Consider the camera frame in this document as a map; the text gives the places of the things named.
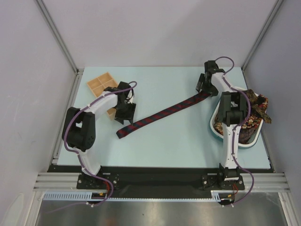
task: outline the white basket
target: white basket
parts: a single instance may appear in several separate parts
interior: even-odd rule
[[[239,89],[239,90],[245,90],[243,88],[240,88],[240,87],[236,87],[236,89]],[[217,137],[217,138],[220,138],[221,140],[223,140],[223,135],[222,134],[219,134],[213,127],[214,125],[214,119],[217,115],[217,112],[218,112],[218,107],[220,106],[220,101],[218,102],[212,116],[211,116],[211,119],[210,119],[210,129],[211,131],[213,132],[213,134]],[[261,120],[260,122],[260,125],[256,128],[255,132],[252,134],[252,136],[250,137],[249,141],[248,141],[248,144],[241,144],[241,143],[238,143],[238,147],[240,148],[250,148],[252,146],[254,146],[257,142],[257,139],[259,137],[259,134],[260,134],[260,130],[261,130],[261,127],[262,127],[262,124],[263,124],[263,119]]]

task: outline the plaid fabric strip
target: plaid fabric strip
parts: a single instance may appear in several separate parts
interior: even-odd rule
[[[134,132],[135,130],[137,130],[143,126],[146,126],[159,119],[163,119],[163,118],[165,118],[171,114],[174,114],[176,112],[179,112],[180,110],[183,110],[187,107],[193,106],[193,105],[205,100],[209,96],[210,96],[210,94],[201,91],[200,93],[194,95],[193,97],[190,97],[187,100],[184,100],[174,106],[164,109],[164,110],[162,110],[156,114],[153,114],[147,118],[141,119],[141,120],[135,122],[133,125],[128,125],[128,126],[123,127],[122,129],[118,130],[116,134],[119,137],[119,139],[126,137],[130,133]]]

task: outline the white table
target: white table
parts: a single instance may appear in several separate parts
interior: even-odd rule
[[[75,107],[84,107],[95,97],[86,82],[110,72],[117,82],[137,81],[134,121],[157,113],[196,94],[195,87],[203,67],[86,67],[79,85]],[[227,76],[233,85],[246,88],[240,68]],[[210,117],[220,96],[209,97],[118,139],[123,125],[106,114],[96,122],[98,158],[103,166],[218,168],[223,148],[209,128]],[[261,135],[256,145],[239,149],[242,167],[269,169]],[[79,165],[74,153],[62,146],[58,165]]]

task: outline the brown cloth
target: brown cloth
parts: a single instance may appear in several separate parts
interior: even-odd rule
[[[245,90],[243,92],[250,100],[251,114],[248,121],[241,126],[238,142],[241,144],[248,144],[253,133],[256,132],[256,129],[260,125],[261,120],[264,120],[265,123],[272,123],[272,119],[265,113],[268,108],[269,101],[265,96],[260,94],[257,97],[251,89]],[[223,135],[222,123],[218,122],[217,116],[215,116],[214,119],[214,129],[219,134]]]

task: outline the wooden organizer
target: wooden organizer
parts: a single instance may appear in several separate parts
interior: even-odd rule
[[[95,79],[87,82],[88,87],[92,91],[95,97],[99,97],[103,90],[107,87],[117,87],[118,83],[113,79],[110,73],[104,73]],[[116,109],[111,108],[107,111],[107,114],[111,120],[115,118]]]

